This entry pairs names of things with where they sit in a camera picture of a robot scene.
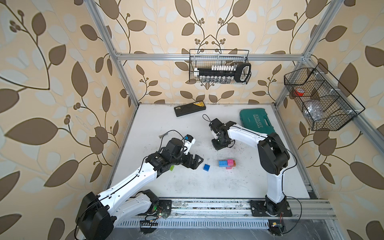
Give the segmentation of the green plastic tool case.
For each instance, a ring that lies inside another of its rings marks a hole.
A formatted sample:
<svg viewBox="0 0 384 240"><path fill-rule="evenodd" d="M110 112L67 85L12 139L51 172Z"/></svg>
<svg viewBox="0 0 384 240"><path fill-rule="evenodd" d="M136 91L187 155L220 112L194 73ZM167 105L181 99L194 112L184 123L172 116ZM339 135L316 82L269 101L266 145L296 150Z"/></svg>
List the green plastic tool case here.
<svg viewBox="0 0 384 240"><path fill-rule="evenodd" d="M262 134L275 133L265 109L243 109L240 111L242 126L246 129Z"/></svg>

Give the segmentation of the black yellow tool case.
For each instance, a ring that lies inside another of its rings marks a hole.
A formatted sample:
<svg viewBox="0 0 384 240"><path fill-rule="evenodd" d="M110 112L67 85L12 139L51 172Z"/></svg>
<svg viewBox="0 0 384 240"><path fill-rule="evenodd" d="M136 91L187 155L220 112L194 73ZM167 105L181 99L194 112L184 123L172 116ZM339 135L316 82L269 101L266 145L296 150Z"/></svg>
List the black yellow tool case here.
<svg viewBox="0 0 384 240"><path fill-rule="evenodd" d="M197 113L206 110L206 105L203 101L193 102L181 106L174 107L174 111L177 117Z"/></svg>

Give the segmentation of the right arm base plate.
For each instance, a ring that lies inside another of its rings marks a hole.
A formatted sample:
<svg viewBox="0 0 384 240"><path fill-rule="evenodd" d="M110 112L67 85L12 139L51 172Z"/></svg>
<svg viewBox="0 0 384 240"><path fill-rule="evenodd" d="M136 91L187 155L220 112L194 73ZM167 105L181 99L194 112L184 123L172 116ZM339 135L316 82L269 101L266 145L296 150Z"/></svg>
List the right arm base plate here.
<svg viewBox="0 0 384 240"><path fill-rule="evenodd" d="M250 207L253 217L292 217L290 205L284 198L276 204L272 200L251 200Z"/></svg>

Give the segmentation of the black socket tool set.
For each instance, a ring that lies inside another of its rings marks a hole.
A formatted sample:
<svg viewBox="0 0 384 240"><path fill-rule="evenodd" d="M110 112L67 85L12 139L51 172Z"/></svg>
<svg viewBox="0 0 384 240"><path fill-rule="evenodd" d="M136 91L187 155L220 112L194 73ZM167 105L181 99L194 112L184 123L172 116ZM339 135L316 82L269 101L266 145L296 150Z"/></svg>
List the black socket tool set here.
<svg viewBox="0 0 384 240"><path fill-rule="evenodd" d="M251 75L250 63L216 65L210 68L194 68L192 76L202 83L247 84Z"/></svg>

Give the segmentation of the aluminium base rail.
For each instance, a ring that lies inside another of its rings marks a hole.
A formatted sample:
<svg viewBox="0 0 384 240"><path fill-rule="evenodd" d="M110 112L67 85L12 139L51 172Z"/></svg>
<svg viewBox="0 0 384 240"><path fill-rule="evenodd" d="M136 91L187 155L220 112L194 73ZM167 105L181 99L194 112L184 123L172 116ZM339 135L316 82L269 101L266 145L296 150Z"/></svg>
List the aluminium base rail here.
<svg viewBox="0 0 384 240"><path fill-rule="evenodd" d="M168 218L180 219L287 219L287 220L335 220L337 218L327 200L288 198L292 217L253 217L251 200L263 199L208 199L161 198L172 200L172 212Z"/></svg>

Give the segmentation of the clear plastic bag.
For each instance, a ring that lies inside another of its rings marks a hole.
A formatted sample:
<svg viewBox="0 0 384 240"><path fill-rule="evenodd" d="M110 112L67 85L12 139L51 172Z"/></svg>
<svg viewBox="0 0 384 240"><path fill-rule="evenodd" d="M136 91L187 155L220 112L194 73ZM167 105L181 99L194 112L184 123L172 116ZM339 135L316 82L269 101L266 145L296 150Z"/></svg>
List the clear plastic bag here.
<svg viewBox="0 0 384 240"><path fill-rule="evenodd" d="M312 121L319 121L324 118L324 111L319 100L304 102L304 116Z"/></svg>

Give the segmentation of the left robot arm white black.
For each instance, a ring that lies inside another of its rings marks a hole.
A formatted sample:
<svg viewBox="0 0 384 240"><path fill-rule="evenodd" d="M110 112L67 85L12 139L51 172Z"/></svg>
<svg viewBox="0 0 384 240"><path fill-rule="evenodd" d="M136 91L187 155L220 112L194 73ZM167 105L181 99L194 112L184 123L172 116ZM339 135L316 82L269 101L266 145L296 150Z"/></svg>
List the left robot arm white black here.
<svg viewBox="0 0 384 240"><path fill-rule="evenodd" d="M139 190L156 180L171 166L183 165L195 170L204 161L199 155L155 152L143 159L141 167L124 180L99 193L88 193L82 199L75 231L85 240L105 240L125 219L151 211L157 198L151 191Z"/></svg>

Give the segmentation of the red tape roll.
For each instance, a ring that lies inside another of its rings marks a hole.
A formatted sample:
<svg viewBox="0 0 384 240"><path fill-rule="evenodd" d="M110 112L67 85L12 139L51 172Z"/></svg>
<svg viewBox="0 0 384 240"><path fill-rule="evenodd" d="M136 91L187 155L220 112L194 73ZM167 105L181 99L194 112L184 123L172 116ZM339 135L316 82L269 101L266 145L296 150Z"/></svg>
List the red tape roll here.
<svg viewBox="0 0 384 240"><path fill-rule="evenodd" d="M306 90L302 88L295 88L294 89L294 95L296 97L302 97L305 94Z"/></svg>

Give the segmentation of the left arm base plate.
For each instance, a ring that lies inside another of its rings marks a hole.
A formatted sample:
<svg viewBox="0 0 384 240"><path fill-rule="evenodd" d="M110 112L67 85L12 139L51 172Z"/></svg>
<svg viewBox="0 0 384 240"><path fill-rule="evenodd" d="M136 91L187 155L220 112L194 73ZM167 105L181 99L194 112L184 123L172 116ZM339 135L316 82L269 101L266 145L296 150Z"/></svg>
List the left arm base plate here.
<svg viewBox="0 0 384 240"><path fill-rule="evenodd" d="M172 212L172 200L159 200L152 204L147 215L159 215L162 218L168 218Z"/></svg>

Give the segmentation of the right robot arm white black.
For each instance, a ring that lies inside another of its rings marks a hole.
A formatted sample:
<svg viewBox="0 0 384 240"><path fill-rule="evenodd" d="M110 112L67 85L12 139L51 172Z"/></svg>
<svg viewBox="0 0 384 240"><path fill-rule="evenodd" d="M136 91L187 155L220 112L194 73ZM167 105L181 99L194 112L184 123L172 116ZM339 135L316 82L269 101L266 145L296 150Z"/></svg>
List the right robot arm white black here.
<svg viewBox="0 0 384 240"><path fill-rule="evenodd" d="M288 166L290 154L277 133L258 133L229 121L222 123L214 119L209 124L214 136L212 144L216 150L229 147L232 142L242 142L256 148L262 168L267 172L268 190L265 211L270 216L279 214L287 203L283 191L283 169Z"/></svg>

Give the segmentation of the dark blue lego brick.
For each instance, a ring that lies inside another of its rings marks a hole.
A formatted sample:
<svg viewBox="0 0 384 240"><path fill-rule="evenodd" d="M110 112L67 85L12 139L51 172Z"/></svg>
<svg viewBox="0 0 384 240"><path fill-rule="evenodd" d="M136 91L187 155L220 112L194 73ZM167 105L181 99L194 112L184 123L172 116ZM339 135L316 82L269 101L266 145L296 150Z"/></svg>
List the dark blue lego brick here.
<svg viewBox="0 0 384 240"><path fill-rule="evenodd" d="M203 170L208 172L210 170L210 165L205 164Z"/></svg>

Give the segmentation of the light blue long lego brick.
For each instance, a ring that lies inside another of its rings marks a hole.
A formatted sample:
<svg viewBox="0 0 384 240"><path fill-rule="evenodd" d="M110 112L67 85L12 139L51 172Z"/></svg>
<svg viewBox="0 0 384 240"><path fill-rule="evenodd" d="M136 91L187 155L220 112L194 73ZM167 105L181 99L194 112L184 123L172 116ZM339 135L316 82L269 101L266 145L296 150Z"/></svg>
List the light blue long lego brick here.
<svg viewBox="0 0 384 240"><path fill-rule="evenodd" d="M229 165L228 165L228 161L227 161L227 160L221 160L221 161L219 161L219 167L220 167L220 168L227 168L227 167L229 167Z"/></svg>

